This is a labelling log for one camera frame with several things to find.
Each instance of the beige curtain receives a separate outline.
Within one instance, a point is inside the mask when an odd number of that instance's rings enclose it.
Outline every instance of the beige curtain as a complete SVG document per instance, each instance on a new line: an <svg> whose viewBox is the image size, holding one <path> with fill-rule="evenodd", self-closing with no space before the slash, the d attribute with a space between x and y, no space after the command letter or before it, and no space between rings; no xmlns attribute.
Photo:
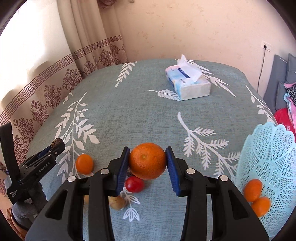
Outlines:
<svg viewBox="0 0 296 241"><path fill-rule="evenodd" d="M12 123L18 163L25 160L29 145L41 125L78 83L96 69L127 61L116 14L111 6L114 2L27 0L12 18L15 25L11 21L4 29L0 45L4 43L5 48L0 59L5 61L1 63L0 72L11 73L0 74L0 84L14 83L14 87L0 98L0 125ZM32 22L16 29L30 17ZM5 42L7 39L17 41ZM14 52L5 52L9 48ZM13 63L5 66L10 59ZM2 155L1 171L0 193L5 195L3 172L6 168Z"/></svg>

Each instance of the small orange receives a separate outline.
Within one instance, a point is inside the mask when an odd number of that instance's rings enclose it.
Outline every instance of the small orange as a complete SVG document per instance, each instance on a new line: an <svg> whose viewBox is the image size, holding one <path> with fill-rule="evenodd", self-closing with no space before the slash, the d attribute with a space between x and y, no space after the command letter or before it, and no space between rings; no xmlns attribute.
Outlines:
<svg viewBox="0 0 296 241"><path fill-rule="evenodd" d="M259 179L253 179L244 187L244 197L248 202L256 201L262 191L262 182Z"/></svg>
<svg viewBox="0 0 296 241"><path fill-rule="evenodd" d="M268 197L261 197L257 199L255 202L253 202L251 205L252 209L254 210L258 218L267 214L268 210L270 209L270 206L271 202Z"/></svg>
<svg viewBox="0 0 296 241"><path fill-rule="evenodd" d="M75 165L79 173L87 175L92 172L94 168L94 161L90 155L81 154L79 157L77 157Z"/></svg>
<svg viewBox="0 0 296 241"><path fill-rule="evenodd" d="M129 167L136 177L143 180L158 178L167 165L165 152L154 143L142 143L136 146L129 158Z"/></svg>

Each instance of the wall socket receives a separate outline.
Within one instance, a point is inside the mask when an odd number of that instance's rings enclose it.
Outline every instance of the wall socket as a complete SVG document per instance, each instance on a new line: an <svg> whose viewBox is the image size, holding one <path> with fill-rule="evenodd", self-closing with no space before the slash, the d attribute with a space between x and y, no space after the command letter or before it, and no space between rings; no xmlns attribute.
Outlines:
<svg viewBox="0 0 296 241"><path fill-rule="evenodd" d="M262 41L262 43L261 43L261 47L264 49L264 45L266 45L267 46L267 51L269 51L269 52L271 52L271 50L272 50L272 45L271 44L269 44L269 43L267 43L267 42L265 42L265 41Z"/></svg>

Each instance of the tissue box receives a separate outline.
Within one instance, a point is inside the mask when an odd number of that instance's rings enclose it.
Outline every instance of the tissue box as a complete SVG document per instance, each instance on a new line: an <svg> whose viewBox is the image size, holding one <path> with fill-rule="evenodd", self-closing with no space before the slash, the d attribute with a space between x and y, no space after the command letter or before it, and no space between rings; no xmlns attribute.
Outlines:
<svg viewBox="0 0 296 241"><path fill-rule="evenodd" d="M184 55L177 65L169 66L165 74L181 100L210 95L211 83L197 65L187 62Z"/></svg>
<svg viewBox="0 0 296 241"><path fill-rule="evenodd" d="M188 99L208 96L210 95L210 90L211 90L211 83L204 76L200 77L196 82L196 84L192 84L189 86L182 86L179 89L175 89L175 91L177 92L181 100L188 100Z"/></svg>

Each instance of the beige wall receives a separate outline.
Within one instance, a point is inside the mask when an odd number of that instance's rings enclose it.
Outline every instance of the beige wall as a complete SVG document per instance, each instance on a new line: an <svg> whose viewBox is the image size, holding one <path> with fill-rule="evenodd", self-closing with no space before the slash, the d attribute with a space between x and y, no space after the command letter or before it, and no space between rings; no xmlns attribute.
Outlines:
<svg viewBox="0 0 296 241"><path fill-rule="evenodd" d="M264 94L275 54L296 55L296 41L266 0L118 0L115 5L129 61L207 60L234 66L257 88L261 42L272 45L260 79Z"/></svg>

